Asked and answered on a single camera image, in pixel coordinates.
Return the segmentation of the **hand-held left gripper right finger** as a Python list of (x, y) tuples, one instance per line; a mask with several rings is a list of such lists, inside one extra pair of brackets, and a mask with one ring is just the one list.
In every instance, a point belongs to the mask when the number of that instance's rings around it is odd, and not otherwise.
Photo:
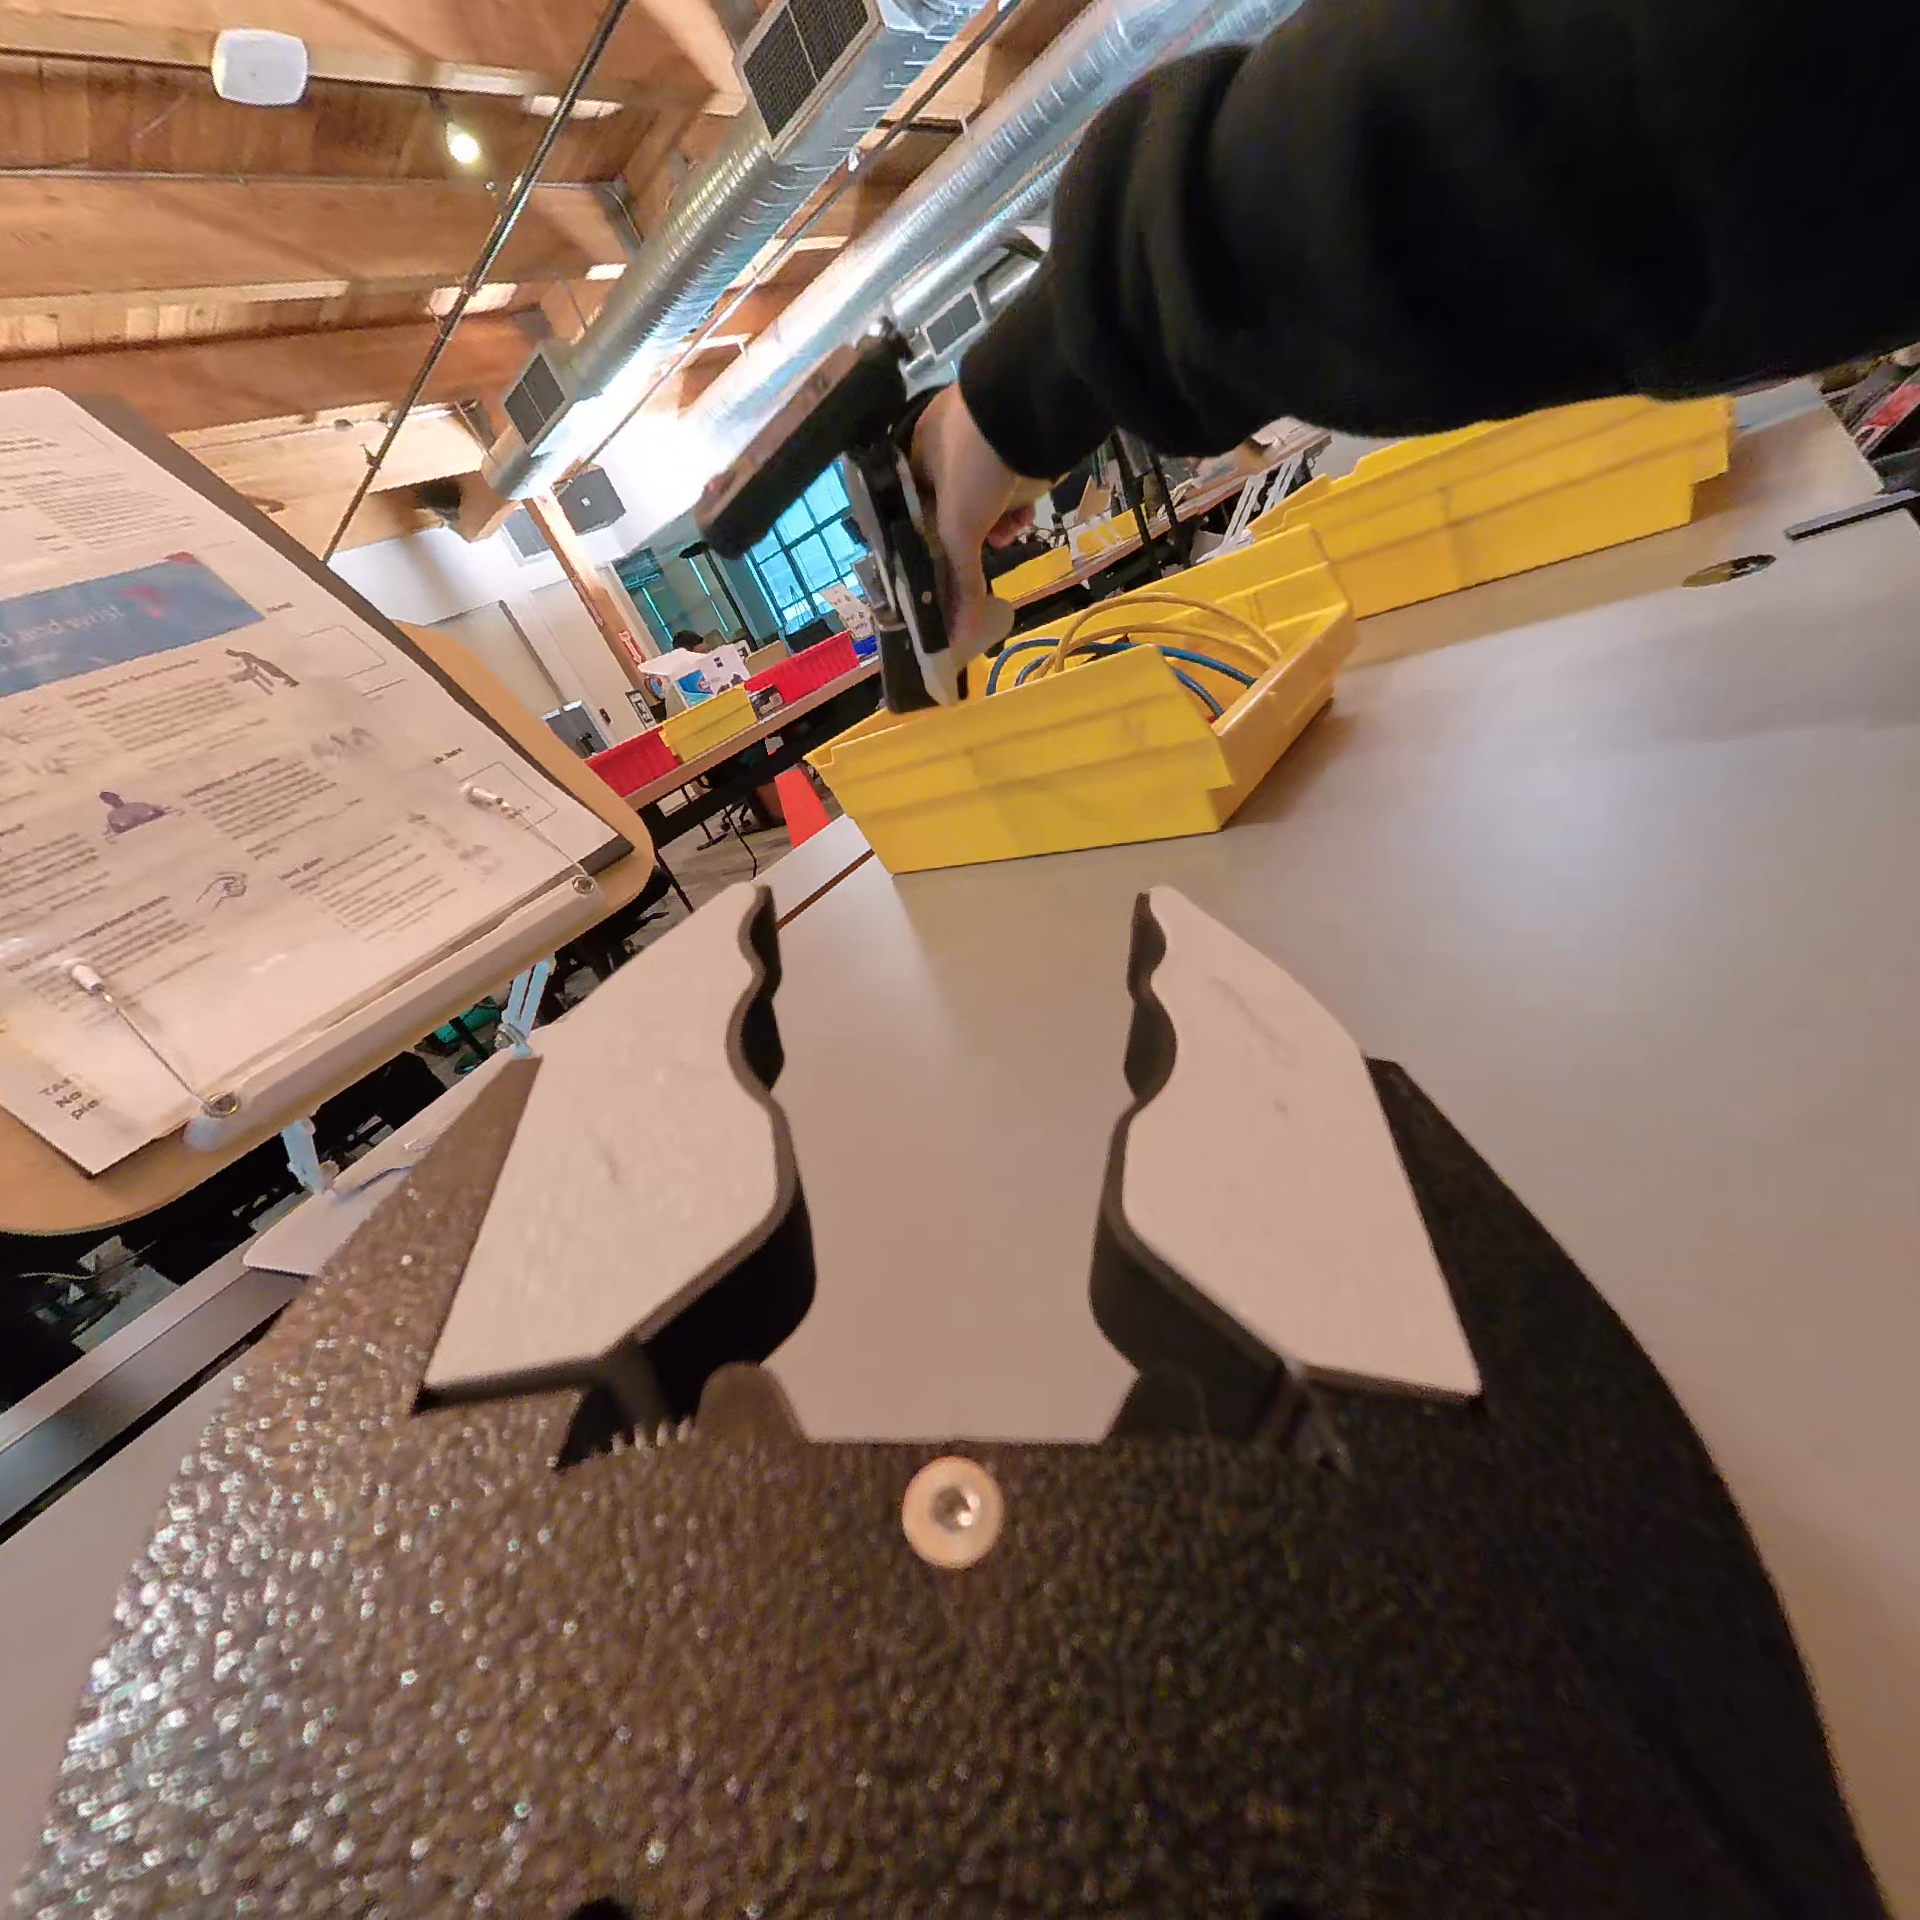
[(1332, 1395), (1482, 1377), (1367, 1059), (1272, 957), (1153, 887), (1087, 1299), (1133, 1369), (1115, 1438), (1332, 1438)]

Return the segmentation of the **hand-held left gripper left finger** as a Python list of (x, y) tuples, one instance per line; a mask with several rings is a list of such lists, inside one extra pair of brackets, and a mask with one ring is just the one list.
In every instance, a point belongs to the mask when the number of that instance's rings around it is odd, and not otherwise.
[(426, 1407), (580, 1389), (617, 1429), (683, 1425), (799, 1328), (816, 1262), (776, 989), (776, 905), (736, 882), (545, 1031)]

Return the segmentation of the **person's right forearm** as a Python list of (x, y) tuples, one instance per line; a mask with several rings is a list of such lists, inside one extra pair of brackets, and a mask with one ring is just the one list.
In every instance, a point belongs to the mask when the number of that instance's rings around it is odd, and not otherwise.
[(1023, 478), (1802, 378), (1917, 339), (1917, 7), (1302, 2), (1103, 109), (1047, 245), (957, 378)]

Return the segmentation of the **person's right hand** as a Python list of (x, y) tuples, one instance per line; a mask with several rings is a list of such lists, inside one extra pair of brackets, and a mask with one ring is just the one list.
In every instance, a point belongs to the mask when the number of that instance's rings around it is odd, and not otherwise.
[(949, 644), (989, 644), (997, 628), (983, 554), (1016, 537), (1042, 484), (1007, 469), (973, 422), (962, 391), (936, 388), (913, 422), (907, 469), (933, 558)]

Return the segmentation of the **long red plastic bin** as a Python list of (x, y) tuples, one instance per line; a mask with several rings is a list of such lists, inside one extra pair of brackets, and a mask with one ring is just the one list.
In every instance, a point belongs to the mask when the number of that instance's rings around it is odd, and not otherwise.
[(757, 705), (797, 705), (856, 668), (863, 668), (863, 654), (856, 651), (855, 638), (840, 628), (810, 639), (797, 654), (789, 651), (779, 659), (766, 662), (745, 679), (745, 688)]

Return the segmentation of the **small yellow plastic bin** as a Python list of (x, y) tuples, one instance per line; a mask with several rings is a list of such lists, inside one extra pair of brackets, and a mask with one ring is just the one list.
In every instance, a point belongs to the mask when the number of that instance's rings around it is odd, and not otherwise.
[(659, 735), (672, 759), (686, 765), (752, 732), (752, 725), (757, 725), (755, 692), (740, 684), (667, 714)]

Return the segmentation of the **long wooden table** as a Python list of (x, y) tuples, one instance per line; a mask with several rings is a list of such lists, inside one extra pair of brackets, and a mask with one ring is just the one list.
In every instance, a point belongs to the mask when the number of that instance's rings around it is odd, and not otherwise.
[(859, 659), (847, 675), (835, 678), (832, 684), (807, 692), (802, 701), (790, 705), (779, 705), (772, 714), (759, 718), (755, 725), (730, 735), (729, 741), (720, 741), (715, 748), (705, 755), (697, 755), (690, 764), (683, 764), (676, 768), (667, 768), (665, 775), (647, 781), (645, 785), (637, 785), (635, 791), (622, 794), (622, 802), (627, 802), (635, 811), (643, 811), (647, 807), (663, 802), (667, 794), (686, 789), (693, 781), (703, 781), (723, 768), (729, 759), (736, 755), (763, 745), (772, 737), (785, 737), (797, 732), (815, 711), (847, 697), (850, 692), (876, 684), (880, 679), (880, 659)]

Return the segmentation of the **silver air duct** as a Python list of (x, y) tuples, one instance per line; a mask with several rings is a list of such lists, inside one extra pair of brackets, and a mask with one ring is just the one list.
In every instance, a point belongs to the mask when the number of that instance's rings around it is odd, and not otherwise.
[[(1087, 2), (749, 337), (699, 391), (693, 417), (716, 427), (720, 447), (743, 447), (832, 348), (876, 317), (917, 325), (997, 249), (1002, 229), (1040, 217), (1080, 131), (1127, 84), (1169, 57), (1257, 39), (1289, 12), (1293, 2)], [(749, 109), (580, 339), (559, 348), (559, 405), (535, 431), (515, 422), (495, 442), (489, 487), (526, 499), (612, 442), (715, 321), (725, 289), (755, 264), (773, 267), (766, 249), (805, 205), (799, 192), (837, 184), (843, 195), (816, 205), (825, 217), (869, 189), (886, 161), (870, 151), (847, 169), (847, 144), (829, 157), (835, 169), (776, 157), (759, 109)]]

